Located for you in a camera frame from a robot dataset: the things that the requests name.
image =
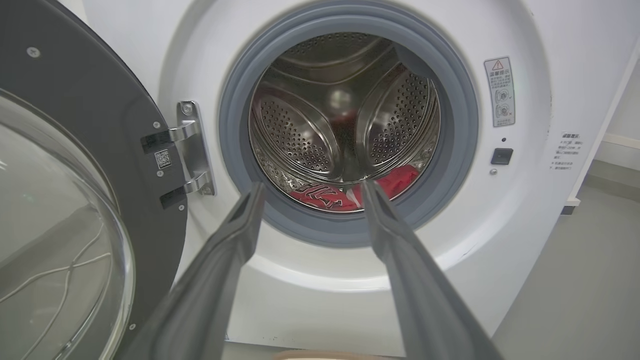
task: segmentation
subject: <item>washing machine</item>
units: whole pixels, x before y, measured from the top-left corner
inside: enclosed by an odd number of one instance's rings
[[[267,200],[229,341],[404,354],[364,179],[391,183],[493,334],[640,34],[631,0],[66,4],[0,15],[0,311],[28,334],[5,344],[18,358],[126,348],[253,182]],[[34,278],[60,261],[51,295]]]

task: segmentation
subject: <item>washing machine door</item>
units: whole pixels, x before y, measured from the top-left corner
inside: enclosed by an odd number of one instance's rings
[[[111,357],[180,261],[190,188],[176,138],[62,5],[0,7],[0,358]]]

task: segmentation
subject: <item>warning label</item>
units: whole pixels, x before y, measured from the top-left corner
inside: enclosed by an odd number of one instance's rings
[[[582,151],[580,134],[563,132],[549,170],[571,170],[576,155]]]
[[[492,95],[493,126],[515,124],[516,101],[509,58],[487,60],[484,62],[484,69]]]

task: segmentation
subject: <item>stainless steel drum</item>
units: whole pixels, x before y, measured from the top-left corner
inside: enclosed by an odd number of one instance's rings
[[[344,191],[406,164],[422,172],[440,130],[433,81],[411,73],[389,40],[361,33],[323,35],[284,52],[251,107],[253,153],[287,195],[308,183]]]

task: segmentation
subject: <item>wire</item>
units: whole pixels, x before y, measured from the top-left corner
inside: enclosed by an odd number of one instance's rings
[[[85,266],[85,265],[89,265],[90,263],[94,263],[98,260],[104,259],[108,256],[110,256],[111,253],[110,252],[106,252],[100,256],[96,256],[95,258],[91,259],[91,260],[87,260],[84,261],[82,263],[79,264],[75,264],[74,268],[79,268],[80,266]],[[56,272],[60,272],[60,271],[64,271],[64,270],[68,270],[69,266],[65,266],[63,268],[57,268],[57,269],[51,269],[51,270],[47,270],[45,272],[41,272],[37,275],[34,275],[32,277],[30,277],[27,281],[23,282],[20,286],[18,286],[17,288],[15,288],[13,291],[11,291],[10,293],[6,294],[3,298],[0,299],[0,303],[2,303],[3,301],[5,301],[6,299],[14,296],[15,294],[17,294],[20,290],[24,289],[27,285],[31,284],[32,282],[38,280],[39,278],[43,277],[43,276],[47,276],[49,274],[55,274]]]
[[[51,317],[51,320],[49,320],[49,323],[44,328],[44,331],[42,331],[42,333],[40,334],[38,339],[33,343],[33,345],[29,348],[29,350],[27,350],[27,352],[22,356],[22,360],[25,360],[29,355],[31,355],[31,353],[40,344],[42,339],[44,339],[44,337],[47,335],[47,333],[49,332],[49,329],[51,329],[51,326],[53,325],[53,322],[56,321],[56,318],[60,314],[60,311],[62,310],[62,307],[65,305],[65,301],[67,300],[67,295],[69,293],[69,281],[71,280],[71,272],[76,267],[76,261],[84,254],[84,252],[89,248],[89,246],[93,245],[93,243],[95,243],[100,238],[100,233],[102,232],[102,228],[103,227],[104,227],[104,223],[102,223],[100,225],[100,229],[98,230],[98,234],[96,234],[95,237],[91,241],[89,241],[82,248],[82,250],[80,250],[80,252],[77,253],[77,255],[74,257],[74,259],[71,261],[71,264],[69,264],[69,266],[67,267],[68,270],[67,270],[67,276],[65,278],[65,292],[62,295],[62,300],[60,300],[60,305],[58,305],[58,309],[56,310],[56,312]]]

